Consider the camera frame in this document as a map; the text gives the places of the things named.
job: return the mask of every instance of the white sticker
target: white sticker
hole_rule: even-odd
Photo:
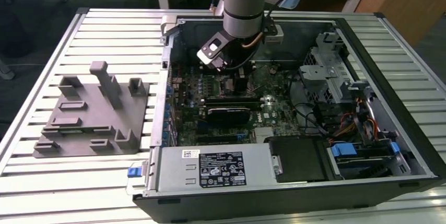
[[[200,154],[200,149],[193,149],[193,150],[183,150],[183,158],[197,158]]]

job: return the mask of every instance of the orange wire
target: orange wire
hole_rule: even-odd
[[[252,42],[248,43],[248,44],[241,44],[241,47],[243,48],[251,48],[257,43],[257,41],[261,39],[261,36],[263,36],[263,32],[259,32],[259,34],[257,34],[256,38],[252,40]]]
[[[347,115],[351,115],[354,113],[344,113],[340,117],[340,129],[342,129],[342,125],[343,125],[343,118],[347,116]]]

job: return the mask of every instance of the metal bracket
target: metal bracket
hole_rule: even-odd
[[[271,161],[272,161],[274,174],[275,174],[275,175],[283,174],[283,168],[282,168],[282,163],[280,163],[280,157],[272,155],[272,156],[271,156]]]
[[[177,18],[176,15],[164,15],[161,17],[161,43],[167,44],[167,37],[173,34],[179,28],[177,28]]]
[[[299,71],[302,79],[306,80],[326,80],[327,78],[338,77],[332,66],[302,66]]]

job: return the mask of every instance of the motherboard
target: motherboard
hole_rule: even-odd
[[[240,92],[231,75],[208,74],[193,67],[176,72],[172,86],[179,146],[259,143],[265,137],[299,134],[288,95],[291,74],[279,64],[256,63],[241,81],[247,89]],[[221,114],[219,124],[207,121],[211,112],[231,109],[239,112],[232,110],[228,119]]]

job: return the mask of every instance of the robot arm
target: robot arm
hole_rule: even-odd
[[[223,50],[229,44],[249,49],[264,34],[276,33],[270,14],[265,17],[263,15],[264,1],[275,6],[294,8],[299,0],[223,0],[223,30],[212,36],[196,54],[208,68],[227,68],[227,55],[231,54],[223,53]]]

